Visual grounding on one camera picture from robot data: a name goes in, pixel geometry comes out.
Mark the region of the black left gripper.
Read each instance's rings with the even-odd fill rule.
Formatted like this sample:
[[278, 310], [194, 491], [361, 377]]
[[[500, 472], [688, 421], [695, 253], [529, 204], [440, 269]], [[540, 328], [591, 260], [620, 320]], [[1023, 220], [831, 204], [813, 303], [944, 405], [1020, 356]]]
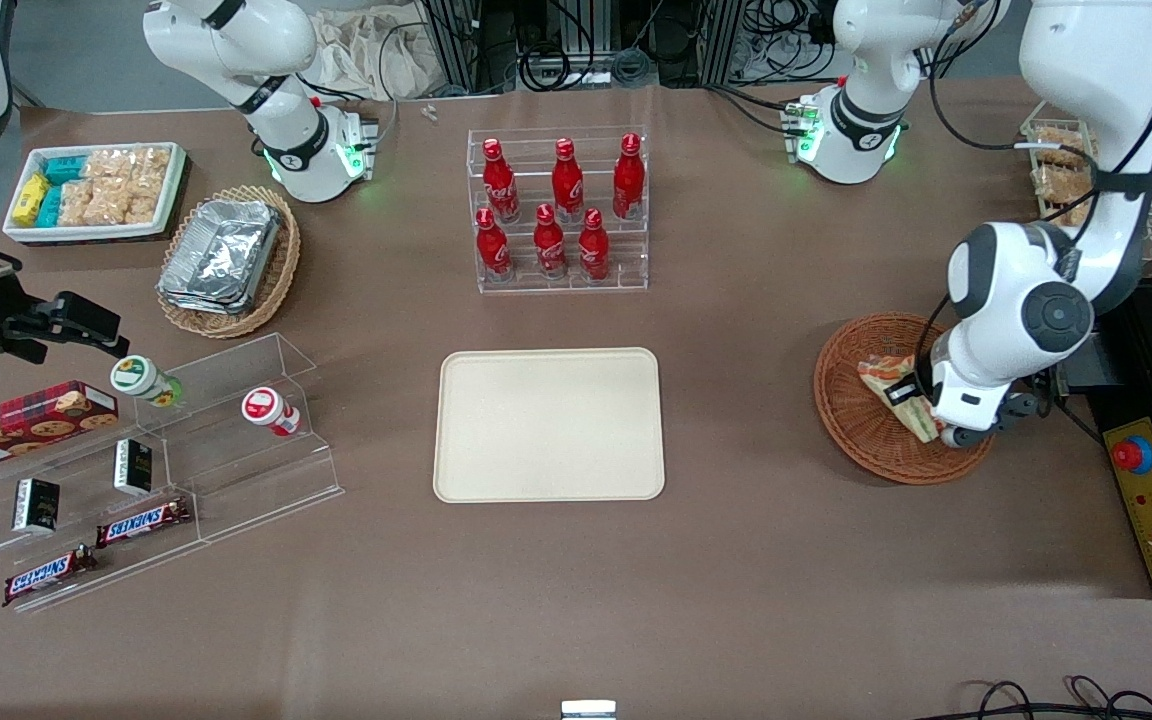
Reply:
[[916, 372], [902, 377], [886, 388], [886, 400], [892, 407], [905, 404], [911, 397], [927, 397], [935, 401], [934, 364], [931, 350], [934, 344], [932, 331], [934, 325], [924, 325], [918, 342], [916, 342]]

